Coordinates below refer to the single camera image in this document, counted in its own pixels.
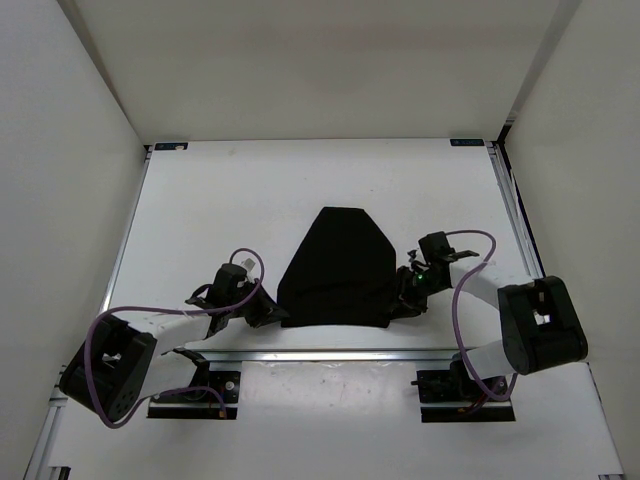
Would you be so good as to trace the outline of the right blue corner label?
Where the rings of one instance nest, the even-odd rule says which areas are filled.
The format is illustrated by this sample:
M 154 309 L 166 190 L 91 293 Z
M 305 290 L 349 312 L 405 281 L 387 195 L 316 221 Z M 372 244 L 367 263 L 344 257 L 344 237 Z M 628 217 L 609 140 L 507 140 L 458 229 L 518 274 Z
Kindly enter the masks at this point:
M 452 147 L 484 147 L 485 142 L 482 139 L 451 138 L 450 145 Z

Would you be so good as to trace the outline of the left blue corner label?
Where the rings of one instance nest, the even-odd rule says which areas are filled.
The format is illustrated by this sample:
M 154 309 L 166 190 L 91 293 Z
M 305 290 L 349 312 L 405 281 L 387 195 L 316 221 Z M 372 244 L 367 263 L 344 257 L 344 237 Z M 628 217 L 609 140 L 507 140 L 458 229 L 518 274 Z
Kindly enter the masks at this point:
M 184 151 L 188 148 L 188 142 L 158 142 L 154 145 L 155 151 Z

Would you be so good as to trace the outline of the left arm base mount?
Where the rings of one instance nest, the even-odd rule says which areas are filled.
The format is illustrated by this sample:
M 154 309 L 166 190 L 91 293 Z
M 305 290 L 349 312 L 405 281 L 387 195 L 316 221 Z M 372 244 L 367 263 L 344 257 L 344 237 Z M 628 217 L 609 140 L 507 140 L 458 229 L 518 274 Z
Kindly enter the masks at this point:
M 241 390 L 241 363 L 213 360 L 197 351 L 183 351 L 196 366 L 190 391 L 153 397 L 149 419 L 236 420 Z

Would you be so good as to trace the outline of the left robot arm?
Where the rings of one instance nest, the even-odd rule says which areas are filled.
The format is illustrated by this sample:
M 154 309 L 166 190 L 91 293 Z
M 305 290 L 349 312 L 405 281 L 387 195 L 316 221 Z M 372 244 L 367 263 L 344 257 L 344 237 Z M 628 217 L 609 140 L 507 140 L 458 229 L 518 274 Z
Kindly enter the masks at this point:
M 212 386 L 209 361 L 188 346 L 218 334 L 232 319 L 252 328 L 289 319 L 251 269 L 250 261 L 223 264 L 212 282 L 191 294 L 186 309 L 144 308 L 155 320 L 126 321 L 122 307 L 100 314 L 65 368 L 60 390 L 111 429 L 124 426 L 152 397 L 205 398 L 225 418 L 224 391 Z

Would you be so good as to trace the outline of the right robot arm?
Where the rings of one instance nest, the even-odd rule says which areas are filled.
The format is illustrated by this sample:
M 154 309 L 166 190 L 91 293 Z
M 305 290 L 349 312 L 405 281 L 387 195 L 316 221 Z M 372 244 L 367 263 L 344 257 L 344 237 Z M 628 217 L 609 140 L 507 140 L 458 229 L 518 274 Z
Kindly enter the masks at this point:
M 557 276 L 532 278 L 510 273 L 492 259 L 497 241 L 486 237 L 485 255 L 455 250 L 451 232 L 421 238 L 409 253 L 409 263 L 396 273 L 395 318 L 415 317 L 427 309 L 428 299 L 445 290 L 452 293 L 451 321 L 457 354 L 450 363 L 449 387 L 460 399 L 482 392 L 506 400 L 518 377 L 580 362 L 588 341 L 566 284 Z M 500 338 L 480 347 L 465 345 L 459 301 L 469 294 L 494 308 Z

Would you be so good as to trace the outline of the blue corner label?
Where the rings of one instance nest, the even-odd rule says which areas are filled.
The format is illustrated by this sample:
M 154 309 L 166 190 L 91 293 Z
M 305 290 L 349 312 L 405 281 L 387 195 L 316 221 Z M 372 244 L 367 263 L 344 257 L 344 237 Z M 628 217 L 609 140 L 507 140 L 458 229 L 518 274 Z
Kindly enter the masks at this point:
M 450 145 L 452 147 L 484 147 L 485 142 L 482 139 L 451 138 Z
M 188 142 L 158 142 L 154 145 L 155 151 L 184 151 L 188 148 Z

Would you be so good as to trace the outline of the aluminium front rail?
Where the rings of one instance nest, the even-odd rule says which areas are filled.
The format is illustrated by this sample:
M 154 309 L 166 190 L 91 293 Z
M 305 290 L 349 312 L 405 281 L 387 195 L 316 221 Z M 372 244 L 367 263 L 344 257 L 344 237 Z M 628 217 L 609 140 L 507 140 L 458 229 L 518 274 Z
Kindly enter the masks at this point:
M 450 361 L 454 349 L 346 349 L 346 350 L 205 350 L 194 349 L 213 362 L 344 362 L 344 361 Z

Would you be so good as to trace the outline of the black skirt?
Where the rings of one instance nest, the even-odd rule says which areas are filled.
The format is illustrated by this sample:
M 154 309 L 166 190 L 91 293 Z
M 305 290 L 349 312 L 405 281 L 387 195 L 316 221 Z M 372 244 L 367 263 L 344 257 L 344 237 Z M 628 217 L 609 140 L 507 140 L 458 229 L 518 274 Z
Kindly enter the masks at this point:
M 396 251 L 359 208 L 321 209 L 277 288 L 284 328 L 386 328 L 396 286 Z

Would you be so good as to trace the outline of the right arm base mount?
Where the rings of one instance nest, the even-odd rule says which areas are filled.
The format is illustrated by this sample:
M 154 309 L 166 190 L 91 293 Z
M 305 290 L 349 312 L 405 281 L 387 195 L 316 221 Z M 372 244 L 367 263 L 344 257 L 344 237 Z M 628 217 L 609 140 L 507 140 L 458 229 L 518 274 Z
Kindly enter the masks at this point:
M 498 402 L 469 377 L 461 360 L 447 369 L 418 370 L 411 382 L 418 391 L 422 423 L 514 422 L 511 403 Z

